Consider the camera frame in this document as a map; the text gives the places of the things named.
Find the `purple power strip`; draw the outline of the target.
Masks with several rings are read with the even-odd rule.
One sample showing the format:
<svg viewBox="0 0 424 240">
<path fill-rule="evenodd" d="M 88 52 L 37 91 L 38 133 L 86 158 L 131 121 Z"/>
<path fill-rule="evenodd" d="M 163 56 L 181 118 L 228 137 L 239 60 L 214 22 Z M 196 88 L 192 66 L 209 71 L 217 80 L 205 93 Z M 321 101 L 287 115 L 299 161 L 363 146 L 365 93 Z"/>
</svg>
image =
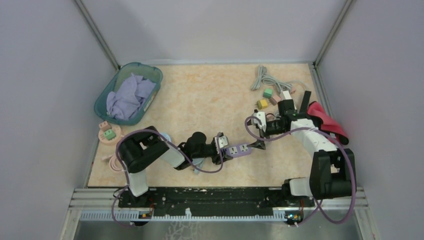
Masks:
<svg viewBox="0 0 424 240">
<path fill-rule="evenodd" d="M 229 157 L 240 158 L 250 155 L 252 153 L 252 148 L 249 147 L 247 143 L 238 144 L 225 148 L 225 153 Z"/>
</svg>

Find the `black power strip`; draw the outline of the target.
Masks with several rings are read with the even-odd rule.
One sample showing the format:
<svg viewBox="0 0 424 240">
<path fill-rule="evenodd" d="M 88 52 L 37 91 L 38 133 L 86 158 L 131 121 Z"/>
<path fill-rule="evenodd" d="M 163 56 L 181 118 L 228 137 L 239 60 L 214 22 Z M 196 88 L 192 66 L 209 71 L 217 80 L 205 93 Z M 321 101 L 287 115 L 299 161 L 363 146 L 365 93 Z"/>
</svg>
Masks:
<svg viewBox="0 0 424 240">
<path fill-rule="evenodd" d="M 311 97 L 312 92 L 309 90 L 306 90 L 303 94 L 303 98 L 300 104 L 300 108 L 298 109 L 298 113 L 299 114 L 306 114 L 308 107 L 309 107 L 309 102 L 310 102 L 310 97 Z"/>
</svg>

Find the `yellow plug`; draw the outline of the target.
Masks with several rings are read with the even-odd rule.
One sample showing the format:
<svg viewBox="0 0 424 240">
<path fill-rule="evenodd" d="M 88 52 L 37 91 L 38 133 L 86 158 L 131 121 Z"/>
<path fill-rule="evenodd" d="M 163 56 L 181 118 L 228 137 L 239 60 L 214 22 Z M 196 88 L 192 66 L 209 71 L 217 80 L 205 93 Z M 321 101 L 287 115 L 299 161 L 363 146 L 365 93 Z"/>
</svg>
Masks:
<svg viewBox="0 0 424 240">
<path fill-rule="evenodd" d="M 269 105 L 268 105 L 268 101 L 267 101 L 265 98 L 264 98 L 264 99 L 260 99 L 260 100 L 258 100 L 258 101 L 256 102 L 256 107 L 257 107 L 259 110 L 266 109 L 268 106 L 269 106 Z"/>
</svg>

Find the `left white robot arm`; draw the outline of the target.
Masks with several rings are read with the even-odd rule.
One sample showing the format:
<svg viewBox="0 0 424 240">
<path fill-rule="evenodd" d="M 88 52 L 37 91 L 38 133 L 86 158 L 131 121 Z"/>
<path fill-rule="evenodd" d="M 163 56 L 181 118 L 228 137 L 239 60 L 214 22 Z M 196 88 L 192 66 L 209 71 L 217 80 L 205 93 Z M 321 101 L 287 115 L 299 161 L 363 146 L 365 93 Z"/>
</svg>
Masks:
<svg viewBox="0 0 424 240">
<path fill-rule="evenodd" d="M 226 152 L 227 145 L 228 138 L 222 132 L 207 143 L 206 135 L 199 131 L 175 145 L 154 126 L 149 126 L 124 136 L 116 145 L 115 156 L 125 172 L 131 202 L 144 207 L 150 200 L 146 168 L 156 160 L 161 159 L 178 171 L 193 167 L 195 171 L 205 173 L 203 164 L 207 158 L 220 169 L 224 162 L 233 159 Z"/>
</svg>

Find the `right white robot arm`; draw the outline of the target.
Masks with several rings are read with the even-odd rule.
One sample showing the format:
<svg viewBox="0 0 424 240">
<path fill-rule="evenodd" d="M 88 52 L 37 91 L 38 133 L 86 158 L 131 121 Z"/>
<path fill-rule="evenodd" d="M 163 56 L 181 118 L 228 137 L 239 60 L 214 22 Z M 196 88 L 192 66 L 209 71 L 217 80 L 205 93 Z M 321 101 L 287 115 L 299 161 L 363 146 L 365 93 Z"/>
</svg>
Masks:
<svg viewBox="0 0 424 240">
<path fill-rule="evenodd" d="M 309 103 L 304 99 L 298 110 L 292 99 L 278 104 L 279 115 L 267 120 L 256 110 L 245 120 L 245 127 L 255 126 L 259 134 L 249 134 L 257 143 L 275 141 L 291 135 L 303 145 L 312 158 L 309 176 L 285 180 L 281 199 L 287 206 L 295 206 L 301 197 L 316 200 L 353 196 L 356 193 L 355 156 L 348 148 L 343 148 L 336 139 L 321 131 L 317 122 L 307 110 Z"/>
</svg>

